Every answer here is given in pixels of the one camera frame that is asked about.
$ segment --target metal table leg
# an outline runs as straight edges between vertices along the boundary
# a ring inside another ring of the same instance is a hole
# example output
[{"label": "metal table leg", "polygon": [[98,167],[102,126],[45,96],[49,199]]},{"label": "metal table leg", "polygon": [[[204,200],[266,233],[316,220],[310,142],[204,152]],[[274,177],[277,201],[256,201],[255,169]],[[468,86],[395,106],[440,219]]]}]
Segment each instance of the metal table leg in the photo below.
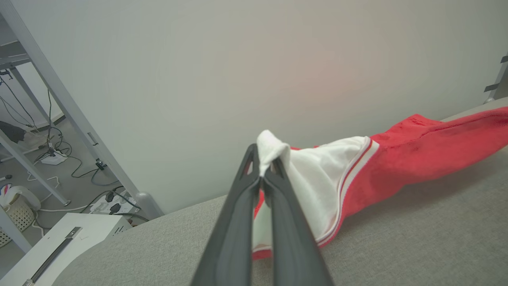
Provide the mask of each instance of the metal table leg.
[{"label": "metal table leg", "polygon": [[18,227],[13,223],[9,215],[0,207],[0,227],[2,230],[12,238],[12,241],[16,243],[23,252],[27,253],[31,249],[31,244],[26,240],[25,236]]},{"label": "metal table leg", "polygon": [[2,144],[12,156],[14,156],[20,163],[25,167],[27,171],[29,171],[32,176],[34,176],[39,183],[41,183],[50,193],[52,193],[62,204],[65,206],[70,204],[71,201],[68,201],[57,191],[54,187],[50,186],[46,179],[44,179],[39,171],[35,168],[34,164],[28,160],[28,158],[23,154],[17,144],[12,142],[7,135],[3,131],[0,130],[0,144]]}]

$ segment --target white wall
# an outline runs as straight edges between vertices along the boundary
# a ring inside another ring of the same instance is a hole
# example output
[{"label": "white wall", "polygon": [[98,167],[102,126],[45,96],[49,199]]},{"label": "white wall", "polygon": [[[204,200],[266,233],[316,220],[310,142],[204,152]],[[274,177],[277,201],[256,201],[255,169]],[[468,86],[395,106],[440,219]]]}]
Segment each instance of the white wall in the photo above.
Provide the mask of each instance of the white wall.
[{"label": "white wall", "polygon": [[[34,93],[37,100],[41,103],[42,107],[46,111],[46,114],[49,114],[49,100],[48,100],[48,90],[46,89],[46,86],[42,82],[41,77],[35,70],[35,67],[32,65],[32,63],[26,63],[23,65],[20,65],[17,67],[19,73],[26,81],[26,84],[30,87],[32,92]],[[9,85],[9,87],[12,89],[14,94],[17,96],[19,101],[23,104],[26,111],[30,113],[32,118],[34,119],[34,122],[37,127],[42,127],[48,125],[46,119],[42,116],[42,114],[39,112],[37,107],[34,105],[34,103],[30,100],[30,97],[26,94],[25,90],[21,87],[19,82],[16,80],[16,78],[13,76],[13,79],[10,79],[8,75],[2,75],[2,78],[4,81]],[[14,96],[11,94],[7,86],[4,84],[0,85],[0,96],[2,96],[7,102],[11,104],[25,119],[27,119],[30,124],[31,119],[30,117],[25,113],[21,105],[16,101]],[[52,106],[51,106],[51,117],[53,120],[56,120],[60,118],[63,113],[60,110],[60,107],[55,103],[53,97],[51,97],[52,100]],[[26,130],[30,130],[33,128],[29,128],[27,126],[21,125],[17,123],[12,117],[7,113],[3,103],[0,102],[0,121],[4,121],[7,123],[10,123],[14,126],[21,127]],[[16,112],[12,111],[9,107],[9,111],[11,112],[12,116],[14,116],[19,122],[28,124],[25,120],[23,120]]]},{"label": "white wall", "polygon": [[166,213],[225,194],[263,129],[311,147],[480,105],[508,51],[506,0],[13,3]]}]

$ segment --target gray cushion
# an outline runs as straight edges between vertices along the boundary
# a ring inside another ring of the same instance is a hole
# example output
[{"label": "gray cushion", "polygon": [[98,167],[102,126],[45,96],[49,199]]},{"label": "gray cushion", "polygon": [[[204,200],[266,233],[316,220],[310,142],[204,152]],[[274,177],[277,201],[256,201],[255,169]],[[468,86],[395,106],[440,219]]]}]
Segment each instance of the gray cushion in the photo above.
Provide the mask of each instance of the gray cushion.
[{"label": "gray cushion", "polygon": [[[155,219],[75,259],[54,286],[188,285],[224,197]],[[508,148],[406,186],[347,218],[322,249],[337,285],[507,285]],[[253,285],[272,285],[269,259]]]}]

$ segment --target power strip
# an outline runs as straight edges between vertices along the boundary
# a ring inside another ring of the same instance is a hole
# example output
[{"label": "power strip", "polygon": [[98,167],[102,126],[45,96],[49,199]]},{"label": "power strip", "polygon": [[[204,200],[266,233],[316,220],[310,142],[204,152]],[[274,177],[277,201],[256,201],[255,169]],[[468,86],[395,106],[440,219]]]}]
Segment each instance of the power strip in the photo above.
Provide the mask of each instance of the power strip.
[{"label": "power strip", "polygon": [[46,165],[58,165],[65,160],[67,160],[67,157],[64,156],[60,151],[54,152],[55,156],[46,156],[44,159],[41,160],[41,163]]}]

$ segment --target red garment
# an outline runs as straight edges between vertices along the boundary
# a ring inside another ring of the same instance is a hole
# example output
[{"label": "red garment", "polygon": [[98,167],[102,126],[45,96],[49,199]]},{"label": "red garment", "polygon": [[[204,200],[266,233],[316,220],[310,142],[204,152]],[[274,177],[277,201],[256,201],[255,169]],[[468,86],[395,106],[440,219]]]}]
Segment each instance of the red garment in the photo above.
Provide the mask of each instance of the red garment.
[{"label": "red garment", "polygon": [[[371,140],[345,175],[346,178],[353,177],[339,208],[340,219],[333,226],[332,235],[318,241],[320,247],[335,237],[346,217],[391,197],[404,185],[438,179],[479,162],[508,145],[508,107],[450,122],[413,115],[385,133],[372,136]],[[364,156],[372,153],[372,148],[377,148],[373,155]],[[357,164],[361,166],[359,170],[355,170]],[[263,200],[261,196],[255,215]],[[270,250],[255,251],[253,258],[270,255]]]}]

